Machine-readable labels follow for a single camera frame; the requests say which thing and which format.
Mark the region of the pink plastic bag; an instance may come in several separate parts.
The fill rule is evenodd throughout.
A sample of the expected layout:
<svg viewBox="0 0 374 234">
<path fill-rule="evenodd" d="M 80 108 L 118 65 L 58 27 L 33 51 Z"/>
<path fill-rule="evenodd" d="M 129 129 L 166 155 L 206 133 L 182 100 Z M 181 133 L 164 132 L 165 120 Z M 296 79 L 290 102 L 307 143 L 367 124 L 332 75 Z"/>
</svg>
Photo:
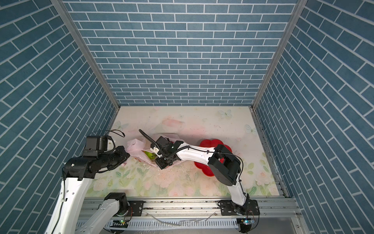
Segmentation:
<svg viewBox="0 0 374 234">
<path fill-rule="evenodd" d="M 145 154 L 144 151 L 151 151 L 151 143 L 144 136 L 139 136 L 132 140 L 129 140 L 125 145 L 125 150 L 130 154 L 131 157 L 135 158 L 139 162 L 145 163 L 149 166 L 159 169 L 155 160 L 151 161 Z"/>
</svg>

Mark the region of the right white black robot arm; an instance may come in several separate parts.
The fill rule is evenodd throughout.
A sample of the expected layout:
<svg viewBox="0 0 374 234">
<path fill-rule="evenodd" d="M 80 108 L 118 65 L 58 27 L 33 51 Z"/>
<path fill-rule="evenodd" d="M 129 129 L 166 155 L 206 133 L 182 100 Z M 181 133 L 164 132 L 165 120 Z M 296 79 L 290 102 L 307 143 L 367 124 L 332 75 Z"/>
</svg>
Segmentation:
<svg viewBox="0 0 374 234">
<path fill-rule="evenodd" d="M 221 200 L 218 206 L 221 215 L 244 215 L 255 217 L 260 215 L 258 202 L 245 193 L 240 180 L 243 171 L 240 159 L 229 149 L 219 144 L 216 147 L 191 146 L 183 141 L 170 141 L 159 137 L 152 141 L 151 151 L 157 155 L 155 162 L 160 169 L 173 165 L 177 160 L 189 160 L 209 167 L 216 179 L 228 187 L 230 200 Z"/>
</svg>

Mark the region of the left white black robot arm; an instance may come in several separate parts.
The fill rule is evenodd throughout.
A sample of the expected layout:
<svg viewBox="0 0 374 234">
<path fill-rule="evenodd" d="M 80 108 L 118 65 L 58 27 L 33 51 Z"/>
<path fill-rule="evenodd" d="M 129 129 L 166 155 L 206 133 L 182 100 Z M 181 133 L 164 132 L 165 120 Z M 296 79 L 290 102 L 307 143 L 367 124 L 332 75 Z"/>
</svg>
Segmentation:
<svg viewBox="0 0 374 234">
<path fill-rule="evenodd" d="M 79 229 L 76 228 L 86 193 L 96 174 L 115 169 L 129 154 L 118 146 L 109 154 L 96 157 L 71 158 L 62 170 L 60 194 L 52 217 L 45 230 L 47 234 L 98 234 L 115 215 L 127 215 L 130 204 L 125 193 L 109 193 L 98 210 Z"/>
</svg>

